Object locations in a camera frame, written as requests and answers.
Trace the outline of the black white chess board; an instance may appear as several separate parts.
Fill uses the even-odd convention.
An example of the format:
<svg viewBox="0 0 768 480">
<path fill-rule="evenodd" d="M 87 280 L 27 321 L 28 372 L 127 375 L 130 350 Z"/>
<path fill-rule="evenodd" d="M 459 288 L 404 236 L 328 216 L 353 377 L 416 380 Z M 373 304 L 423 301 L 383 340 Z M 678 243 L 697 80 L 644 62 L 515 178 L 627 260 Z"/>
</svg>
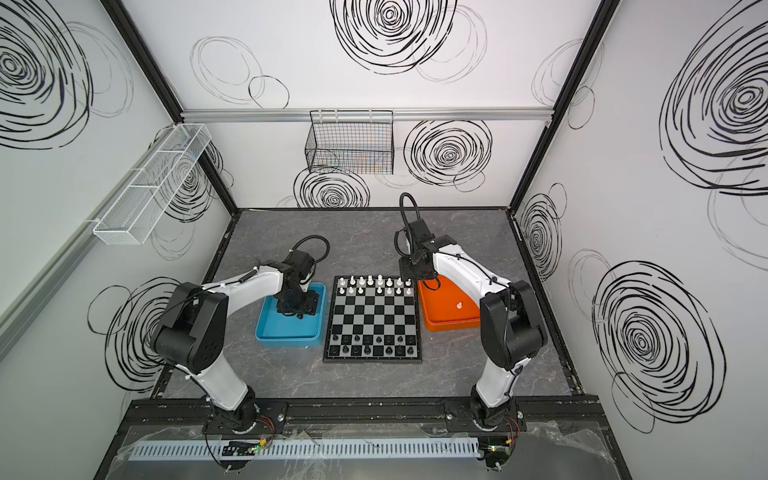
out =
<svg viewBox="0 0 768 480">
<path fill-rule="evenodd" d="M 422 361 L 419 296 L 411 280 L 378 275 L 334 278 L 323 361 Z"/>
</svg>

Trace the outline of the orange plastic tray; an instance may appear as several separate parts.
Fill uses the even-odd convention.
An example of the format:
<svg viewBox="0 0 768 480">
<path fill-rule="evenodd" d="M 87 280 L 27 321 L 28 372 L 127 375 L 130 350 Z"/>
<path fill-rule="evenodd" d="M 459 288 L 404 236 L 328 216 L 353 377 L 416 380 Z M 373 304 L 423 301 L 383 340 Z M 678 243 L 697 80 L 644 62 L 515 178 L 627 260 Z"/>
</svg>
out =
<svg viewBox="0 0 768 480">
<path fill-rule="evenodd" d="M 418 283 L 420 306 L 429 332 L 476 329 L 481 325 L 478 305 L 454 282 L 439 275 Z M 458 302 L 463 308 L 457 309 Z"/>
</svg>

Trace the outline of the black mounting rail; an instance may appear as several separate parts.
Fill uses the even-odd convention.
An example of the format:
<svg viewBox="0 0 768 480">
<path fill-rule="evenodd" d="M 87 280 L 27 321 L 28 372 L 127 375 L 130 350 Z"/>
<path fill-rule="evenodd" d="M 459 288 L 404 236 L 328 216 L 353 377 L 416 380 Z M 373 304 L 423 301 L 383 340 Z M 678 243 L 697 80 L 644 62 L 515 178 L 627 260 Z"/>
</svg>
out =
<svg viewBox="0 0 768 480">
<path fill-rule="evenodd" d="M 203 398 L 150 398 L 133 401 L 121 424 L 127 426 L 202 425 L 229 434 L 255 426 L 258 433 L 281 433 L 288 426 L 341 424 L 425 424 L 449 432 L 481 432 L 499 428 L 525 431 L 529 423 L 555 421 L 568 425 L 594 422 L 609 428 L 599 399 L 593 395 L 522 396 L 488 409 L 471 397 L 369 397 L 316 399 L 250 399 L 244 416 L 218 413 Z"/>
</svg>

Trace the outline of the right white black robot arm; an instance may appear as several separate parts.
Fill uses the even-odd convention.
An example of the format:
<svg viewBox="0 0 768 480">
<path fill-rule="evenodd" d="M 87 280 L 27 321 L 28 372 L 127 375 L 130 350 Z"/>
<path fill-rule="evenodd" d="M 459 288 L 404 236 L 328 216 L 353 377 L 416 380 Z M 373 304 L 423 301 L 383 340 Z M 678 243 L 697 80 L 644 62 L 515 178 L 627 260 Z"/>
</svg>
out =
<svg viewBox="0 0 768 480">
<path fill-rule="evenodd" d="M 548 342 L 532 287 L 500 277 L 469 256 L 451 237 L 437 237 L 422 219 L 406 220 L 395 233 L 401 276 L 413 281 L 442 276 L 479 309 L 480 338 L 487 360 L 469 401 L 473 421 L 490 431 L 511 413 L 523 369 Z"/>
</svg>

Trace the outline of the teal plastic tray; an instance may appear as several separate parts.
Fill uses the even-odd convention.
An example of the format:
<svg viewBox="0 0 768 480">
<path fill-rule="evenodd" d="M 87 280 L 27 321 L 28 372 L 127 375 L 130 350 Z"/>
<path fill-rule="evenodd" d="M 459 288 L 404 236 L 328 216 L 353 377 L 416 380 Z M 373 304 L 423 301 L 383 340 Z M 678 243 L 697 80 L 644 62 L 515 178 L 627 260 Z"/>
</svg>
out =
<svg viewBox="0 0 768 480">
<path fill-rule="evenodd" d="M 258 318 L 255 338 L 265 348 L 310 348 L 320 346 L 326 328 L 327 289 L 322 283 L 311 283 L 309 290 L 318 294 L 314 314 L 286 316 L 277 311 L 277 300 L 267 297 Z"/>
</svg>

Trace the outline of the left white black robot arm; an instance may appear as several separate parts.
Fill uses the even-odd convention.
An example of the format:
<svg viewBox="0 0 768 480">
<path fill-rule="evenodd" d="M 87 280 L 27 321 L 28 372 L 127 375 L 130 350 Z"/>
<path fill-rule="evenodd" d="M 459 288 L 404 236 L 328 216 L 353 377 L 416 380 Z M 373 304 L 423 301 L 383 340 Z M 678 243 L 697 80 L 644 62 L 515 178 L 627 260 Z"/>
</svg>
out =
<svg viewBox="0 0 768 480">
<path fill-rule="evenodd" d="M 317 263 L 310 254 L 292 249 L 282 261 L 255 266 L 218 283 L 181 283 L 160 315 L 150 348 L 189 375 L 204 390 L 214 412 L 236 433 L 253 428 L 259 407 L 253 389 L 224 356 L 227 319 L 267 297 L 277 301 L 281 314 L 315 313 L 319 294 L 309 289 L 309 280 Z"/>
</svg>

